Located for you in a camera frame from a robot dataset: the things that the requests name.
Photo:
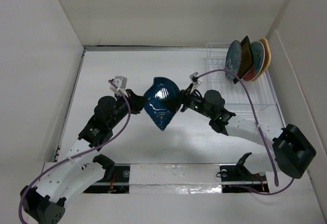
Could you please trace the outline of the dark blue leaf-shaped dish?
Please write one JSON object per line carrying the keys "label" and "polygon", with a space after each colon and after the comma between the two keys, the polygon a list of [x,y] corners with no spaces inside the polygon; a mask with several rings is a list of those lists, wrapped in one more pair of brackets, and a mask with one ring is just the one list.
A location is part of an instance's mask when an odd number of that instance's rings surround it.
{"label": "dark blue leaf-shaped dish", "polygon": [[175,82],[165,77],[154,77],[152,85],[144,93],[144,110],[161,131],[167,128],[177,112],[167,109],[163,101],[179,96],[179,93]]}

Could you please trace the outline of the blue-grey blossom round plate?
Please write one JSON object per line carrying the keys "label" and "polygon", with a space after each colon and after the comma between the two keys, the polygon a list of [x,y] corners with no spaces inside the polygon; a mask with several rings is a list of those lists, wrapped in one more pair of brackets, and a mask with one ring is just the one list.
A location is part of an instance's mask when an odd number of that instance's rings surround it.
{"label": "blue-grey blossom round plate", "polygon": [[228,48],[224,68],[234,74],[237,74],[241,66],[241,55],[241,43],[238,40],[235,40]]}

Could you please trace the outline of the black and amber square plate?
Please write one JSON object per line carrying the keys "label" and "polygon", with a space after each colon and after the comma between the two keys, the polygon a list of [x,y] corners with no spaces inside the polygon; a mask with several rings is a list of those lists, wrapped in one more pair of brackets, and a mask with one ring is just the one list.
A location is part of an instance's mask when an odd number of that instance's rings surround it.
{"label": "black and amber square plate", "polygon": [[241,62],[237,77],[241,80],[250,71],[254,64],[253,51],[248,36],[241,41]]}

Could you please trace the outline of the red and teal floral plate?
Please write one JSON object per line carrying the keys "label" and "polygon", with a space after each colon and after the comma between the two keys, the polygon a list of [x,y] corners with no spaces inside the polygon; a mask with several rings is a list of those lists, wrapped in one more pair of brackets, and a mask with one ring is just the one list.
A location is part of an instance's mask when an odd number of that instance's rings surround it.
{"label": "red and teal floral plate", "polygon": [[254,41],[251,43],[253,53],[253,66],[243,77],[244,81],[254,81],[259,77],[265,62],[265,48],[262,41]]}

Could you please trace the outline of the orange woven square plate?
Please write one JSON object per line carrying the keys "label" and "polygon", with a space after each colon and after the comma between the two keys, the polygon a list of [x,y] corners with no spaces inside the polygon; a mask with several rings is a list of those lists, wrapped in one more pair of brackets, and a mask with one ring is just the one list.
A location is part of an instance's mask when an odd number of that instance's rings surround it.
{"label": "orange woven square plate", "polygon": [[271,63],[271,51],[270,51],[268,40],[266,38],[260,39],[260,42],[263,44],[264,51],[265,51],[264,65],[260,72],[260,75],[262,75],[268,69]]}

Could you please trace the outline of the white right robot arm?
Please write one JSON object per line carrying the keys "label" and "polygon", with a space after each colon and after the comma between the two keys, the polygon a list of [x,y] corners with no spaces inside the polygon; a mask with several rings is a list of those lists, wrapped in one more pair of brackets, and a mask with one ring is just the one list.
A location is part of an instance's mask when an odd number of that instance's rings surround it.
{"label": "white right robot arm", "polygon": [[280,128],[244,119],[225,109],[225,100],[216,90],[209,90],[204,96],[182,90],[176,97],[164,99],[163,105],[175,111],[191,109],[209,118],[209,126],[215,132],[263,146],[265,153],[253,158],[245,153],[242,164],[236,167],[242,180],[265,171],[281,171],[300,179],[317,154],[297,126],[288,124]]}

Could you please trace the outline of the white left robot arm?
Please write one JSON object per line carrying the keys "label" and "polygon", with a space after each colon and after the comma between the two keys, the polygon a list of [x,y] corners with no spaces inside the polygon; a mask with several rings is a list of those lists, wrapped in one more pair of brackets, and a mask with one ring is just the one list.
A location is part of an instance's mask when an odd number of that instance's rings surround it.
{"label": "white left robot arm", "polygon": [[121,135],[123,129],[114,134],[114,127],[123,119],[129,122],[132,114],[139,114],[146,100],[130,89],[117,90],[115,96],[100,98],[93,116],[65,158],[20,192],[20,222],[26,223],[23,214],[27,214],[37,223],[58,223],[68,201],[98,180],[111,180],[115,163],[99,151]]}

